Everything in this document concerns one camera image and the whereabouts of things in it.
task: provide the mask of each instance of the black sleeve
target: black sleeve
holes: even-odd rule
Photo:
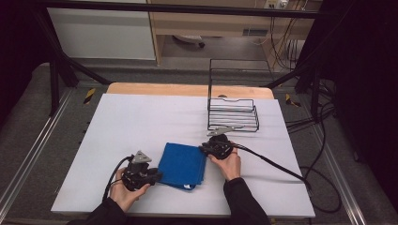
[[[231,210],[231,225],[270,225],[266,212],[242,178],[225,182],[223,190]]]
[[[111,198],[101,203],[86,220],[74,220],[67,225],[124,225],[126,214]]]

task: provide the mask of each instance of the metal rail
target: metal rail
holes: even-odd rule
[[[116,3],[116,2],[92,2],[92,1],[66,1],[66,0],[37,0],[32,2],[45,8],[75,8],[113,11],[146,11],[146,12],[173,12],[193,14],[216,14],[258,17],[281,17],[301,19],[330,19],[337,14],[310,11],[310,10],[280,10],[268,8],[245,7],[211,7],[211,6],[187,6],[168,4],[141,4],[141,3]]]
[[[0,224],[6,217],[9,208],[14,203],[17,195],[19,194],[21,188],[23,187],[23,183],[25,182],[27,176],[32,171],[33,166],[35,165],[38,157],[41,153],[41,150],[44,148],[46,142],[50,138],[56,124],[59,121],[62,113],[66,109],[69,98],[73,90],[70,88],[66,92],[64,92],[63,96],[60,100],[60,106],[58,110],[55,112],[54,116],[50,117],[44,128],[39,133],[38,137],[36,138],[35,143],[32,145],[29,153],[26,155],[23,163],[21,164],[18,171],[15,173],[14,177],[12,178],[11,182],[9,183],[6,191],[0,198]]]

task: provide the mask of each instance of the hand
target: hand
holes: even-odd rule
[[[122,173],[126,168],[119,169],[116,172],[116,182],[111,186],[111,199],[114,200],[120,208],[126,213],[135,201],[146,193],[150,185],[146,184],[138,190],[129,191],[123,184]]]
[[[208,155],[208,158],[220,168],[227,181],[240,177],[240,156],[237,155],[237,148],[225,159],[219,160],[212,155]]]

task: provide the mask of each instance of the person's right hand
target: person's right hand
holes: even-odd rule
[[[227,181],[240,177],[240,156],[237,155],[237,148],[234,148],[231,154],[223,160],[210,154],[208,158],[220,168]]]

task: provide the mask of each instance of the white surface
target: white surface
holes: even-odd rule
[[[255,133],[228,133],[228,138],[299,173],[278,101],[255,99],[254,104],[260,129]],[[166,143],[198,146],[208,140],[206,134],[206,97],[105,94],[52,211],[92,212],[100,204],[109,177],[122,158],[142,150],[153,159],[150,168],[158,167]],[[300,181],[254,155],[241,150],[239,154],[241,175],[269,216],[314,217],[306,188]],[[129,213],[170,217],[228,216],[223,182],[219,169],[207,160],[203,185],[193,191],[183,191],[157,184]]]
[[[61,46],[70,57],[155,59],[147,12],[49,8],[49,13]]]

